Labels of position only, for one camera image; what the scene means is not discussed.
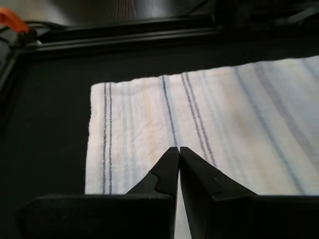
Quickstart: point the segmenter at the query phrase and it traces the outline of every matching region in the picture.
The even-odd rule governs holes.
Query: gray stripe
[[[214,166],[216,166],[216,160],[214,158],[213,152],[211,151],[211,148],[210,148],[210,145],[209,145],[209,140],[208,140],[208,137],[207,137],[207,134],[206,134],[206,130],[205,130],[205,126],[204,126],[204,123],[203,123],[203,119],[201,118],[200,111],[199,111],[199,108],[198,108],[198,105],[197,105],[197,101],[196,101],[196,98],[195,98],[195,95],[194,95],[194,92],[193,92],[193,87],[192,87],[192,85],[191,85],[191,83],[189,81],[189,77],[188,77],[188,73],[187,72],[185,72],[185,76],[186,76],[186,80],[187,80],[187,83],[188,83],[188,86],[189,86],[189,89],[190,89],[190,94],[191,94],[191,96],[193,98],[193,101],[194,101],[195,110],[197,112],[197,117],[199,119],[200,127],[201,127],[201,130],[202,130],[203,135],[204,135],[206,147],[208,149],[208,153],[209,153],[211,162],[212,162],[212,164]]]
[[[251,104],[261,126],[263,127],[263,130],[265,131],[267,137],[269,138],[270,142],[272,143],[277,155],[279,156],[279,158],[281,159],[282,163],[285,165],[287,172],[292,180],[292,182],[294,183],[296,189],[301,193],[301,194],[305,194],[305,191],[302,187],[302,185],[300,184],[297,176],[295,175],[291,165],[289,164],[286,156],[284,155],[284,153],[282,152],[282,150],[280,149],[280,147],[278,146],[278,143],[276,141],[276,138],[274,137],[274,135],[272,134],[271,130],[269,129],[265,119],[263,118],[256,102],[254,101],[252,95],[250,94],[248,87],[246,86],[246,84],[244,83],[243,79],[240,76],[238,67],[234,67],[234,71],[235,71],[235,75],[239,81],[239,84],[241,86],[241,88],[243,89],[243,91],[245,92],[247,99],[249,101],[249,103]]]
[[[103,179],[102,179],[102,194],[105,194],[105,149],[106,149],[106,83],[104,83],[104,126],[103,126],[103,156],[102,156],[102,160],[103,160]]]
[[[194,124],[195,124],[197,136],[198,136],[198,139],[199,139],[199,144],[200,144],[201,150],[203,151],[204,158],[205,158],[205,160],[207,161],[207,154],[206,154],[206,151],[205,151],[205,148],[204,148],[204,145],[203,145],[203,140],[201,139],[201,136],[200,136],[200,132],[199,132],[198,124],[197,124],[197,121],[196,121],[196,117],[195,117],[193,105],[191,104],[191,98],[190,98],[190,95],[189,95],[187,86],[186,86],[186,84],[185,84],[185,80],[184,80],[183,74],[181,74],[181,81],[182,81],[183,86],[184,86],[184,89],[185,89],[185,93],[186,93],[187,100],[188,100],[188,103],[189,103],[189,108],[190,108],[191,116],[192,116],[193,121],[194,121]]]
[[[112,194],[112,83],[110,82],[110,146],[109,146],[109,175],[110,175],[110,194]]]
[[[268,79],[263,65],[261,63],[255,64],[255,72],[258,76],[259,82],[264,87],[265,91],[269,95],[269,98],[274,103],[276,109],[280,113],[281,117],[286,122],[290,132],[295,137],[296,141],[299,143],[301,148],[304,150],[308,158],[311,160],[312,164],[314,165],[315,169],[318,170],[318,155],[315,153],[312,145],[307,140],[306,136],[298,127],[297,123],[295,122],[294,118],[291,116],[289,110],[286,108],[283,100],[281,99],[277,89],[273,86],[271,81]]]
[[[165,96],[166,105],[167,105],[167,110],[168,110],[168,114],[169,114],[169,120],[170,120],[171,131],[172,131],[172,133],[173,133],[174,144],[175,144],[175,147],[177,147],[177,140],[176,140],[176,135],[175,135],[175,129],[174,129],[173,119],[172,119],[172,117],[171,117],[170,106],[169,106],[169,102],[168,102],[168,98],[167,98],[166,84],[165,84],[165,78],[164,78],[164,76],[161,77],[161,80],[162,80],[162,83],[163,83],[164,96]]]
[[[217,100],[214,96],[214,92],[211,90],[209,84],[207,83],[207,77],[206,77],[205,71],[202,71],[202,77],[200,77],[200,79],[201,79],[203,88],[206,89],[206,90],[204,90],[205,99],[207,101],[207,104],[209,104],[209,111],[210,111],[211,117],[213,119],[213,123],[215,125],[215,128],[217,129],[218,138],[221,139],[221,145],[222,145],[224,154],[226,155],[227,161],[229,162],[230,168],[234,174],[237,174],[236,170],[235,170],[236,166],[233,165],[233,161],[235,161],[237,168],[240,172],[241,178],[243,179],[243,181],[245,183],[245,186],[251,187],[251,183],[247,179],[247,175],[244,173],[244,170],[242,168],[240,160],[237,157],[237,154],[235,153],[232,141],[229,137],[227,127],[224,123],[225,120],[224,120],[223,114],[222,114],[220,107],[217,103]]]
[[[316,70],[312,67],[312,65],[308,62],[308,60],[307,59],[301,59],[301,62],[303,63],[304,67],[306,67],[307,70],[311,73],[313,78],[318,81],[319,80],[319,75],[316,72]]]

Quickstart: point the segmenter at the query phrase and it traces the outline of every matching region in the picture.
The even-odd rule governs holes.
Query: fabric
[[[318,195],[318,66],[316,56],[92,86],[86,193],[126,193],[169,147],[187,146],[257,194]],[[175,238],[190,238],[181,197]]]

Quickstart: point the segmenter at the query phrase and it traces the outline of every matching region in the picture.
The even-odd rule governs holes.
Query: towel
[[[187,146],[260,195],[319,194],[319,56],[93,85],[87,194],[124,194]],[[175,238],[190,238],[178,186]]]

